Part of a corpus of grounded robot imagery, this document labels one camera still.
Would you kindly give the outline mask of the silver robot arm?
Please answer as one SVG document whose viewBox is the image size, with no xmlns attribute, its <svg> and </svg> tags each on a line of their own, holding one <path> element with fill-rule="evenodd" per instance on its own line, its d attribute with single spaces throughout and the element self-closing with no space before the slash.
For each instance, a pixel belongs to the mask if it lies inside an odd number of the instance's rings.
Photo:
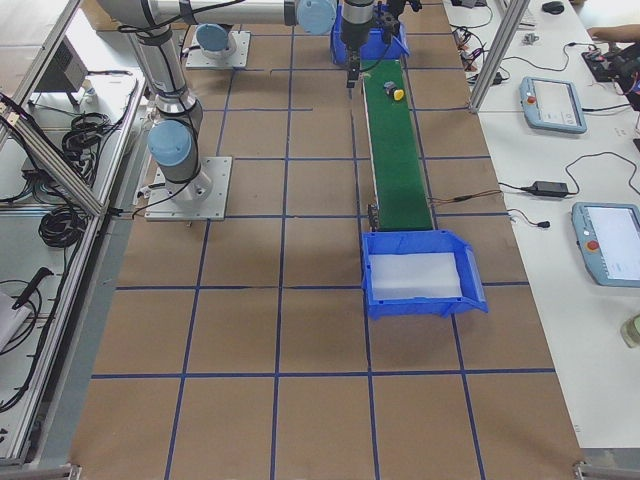
<svg viewBox="0 0 640 480">
<path fill-rule="evenodd" d="M 196 29 L 195 38 L 202 49 L 220 52 L 229 46 L 229 31 L 230 28 L 227 25 L 201 24 Z"/>
<path fill-rule="evenodd" d="M 346 87 L 361 73 L 360 50 L 373 25 L 372 1 L 101 1 L 101 8 L 127 34 L 164 118 L 185 120 L 197 138 L 201 105 L 191 94 L 172 43 L 172 25 L 282 24 L 301 26 L 312 35 L 331 31 L 341 14 L 341 40 L 347 52 Z"/>
</svg>

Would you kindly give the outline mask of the person hand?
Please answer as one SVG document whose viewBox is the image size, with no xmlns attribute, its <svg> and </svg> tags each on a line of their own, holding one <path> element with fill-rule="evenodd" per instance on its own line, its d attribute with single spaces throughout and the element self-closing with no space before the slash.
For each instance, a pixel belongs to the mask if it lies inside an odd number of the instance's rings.
<svg viewBox="0 0 640 480">
<path fill-rule="evenodd" d="M 587 33 L 592 39 L 606 42 L 618 42 L 617 27 L 590 27 Z"/>
</svg>

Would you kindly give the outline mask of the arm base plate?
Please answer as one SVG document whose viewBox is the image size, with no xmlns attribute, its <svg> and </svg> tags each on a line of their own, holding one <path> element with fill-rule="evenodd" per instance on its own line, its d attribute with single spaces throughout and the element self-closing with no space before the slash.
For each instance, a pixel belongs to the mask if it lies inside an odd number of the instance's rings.
<svg viewBox="0 0 640 480">
<path fill-rule="evenodd" d="M 185 66 L 192 70 L 244 69 L 247 65 L 251 33 L 231 31 L 225 49 L 202 49 L 196 37 L 187 53 Z"/>
<path fill-rule="evenodd" d="M 175 197 L 182 185 L 167 183 L 159 167 L 155 183 L 164 186 L 150 193 L 151 206 L 143 211 L 148 221 L 222 221 L 225 219 L 232 158 L 202 157 L 199 175 Z"/>
</svg>

